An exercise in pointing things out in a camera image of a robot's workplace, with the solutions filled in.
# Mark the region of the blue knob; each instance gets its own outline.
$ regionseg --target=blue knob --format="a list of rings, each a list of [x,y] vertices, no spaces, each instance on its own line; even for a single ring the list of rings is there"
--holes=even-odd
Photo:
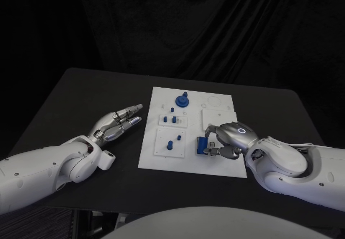
[[[177,96],[174,103],[179,107],[186,107],[189,105],[187,93],[184,92],[182,96]]]
[[[171,142],[171,141],[169,141],[169,142],[167,142],[167,150],[171,150],[171,149],[173,149],[173,147],[171,147],[171,146],[173,146],[173,142]]]

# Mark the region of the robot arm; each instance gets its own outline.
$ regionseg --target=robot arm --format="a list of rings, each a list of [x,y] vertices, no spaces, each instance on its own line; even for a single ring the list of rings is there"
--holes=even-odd
[[[143,105],[108,113],[88,136],[78,136],[60,146],[17,154],[0,161],[0,215],[30,205],[65,183],[83,181],[96,167],[109,169],[115,156],[101,146],[118,138],[141,120],[130,119]]]
[[[343,149],[285,144],[271,137],[258,139],[252,129],[239,122],[210,125],[205,137],[210,132],[223,147],[206,148],[203,152],[228,159],[236,159],[242,153],[245,166],[264,189],[345,211]]]

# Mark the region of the white board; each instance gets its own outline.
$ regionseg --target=white board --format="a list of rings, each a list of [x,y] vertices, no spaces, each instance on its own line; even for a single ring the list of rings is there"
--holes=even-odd
[[[189,105],[180,108],[174,100],[184,91]],[[169,124],[163,124],[163,116],[186,117],[183,118],[186,128],[177,127],[177,124],[169,122]],[[153,87],[138,168],[246,178],[242,156],[236,160],[231,160],[220,156],[196,154],[196,138],[205,135],[203,124],[232,121],[236,121],[236,116],[229,95]],[[176,141],[173,131],[170,135],[167,133],[158,135],[158,129],[173,129],[176,133],[177,131],[183,132],[183,143]],[[171,150],[166,149],[169,140],[173,141]],[[208,142],[213,142],[215,147],[222,147],[215,134],[209,135]]]

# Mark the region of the blue object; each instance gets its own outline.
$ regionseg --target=blue object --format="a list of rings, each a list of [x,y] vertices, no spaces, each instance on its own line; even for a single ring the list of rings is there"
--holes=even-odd
[[[206,149],[206,144],[208,144],[208,138],[199,137],[197,138],[197,149],[196,149],[197,154],[206,154],[206,153],[203,153],[203,150]]]
[[[183,93],[182,96],[177,96],[174,103],[182,108],[189,105],[189,99],[187,99],[187,93],[186,92]]]
[[[171,147],[171,146],[173,146],[173,142],[171,142],[171,141],[169,141],[169,142],[167,142],[167,150],[171,150],[171,149],[173,149],[173,147]]]

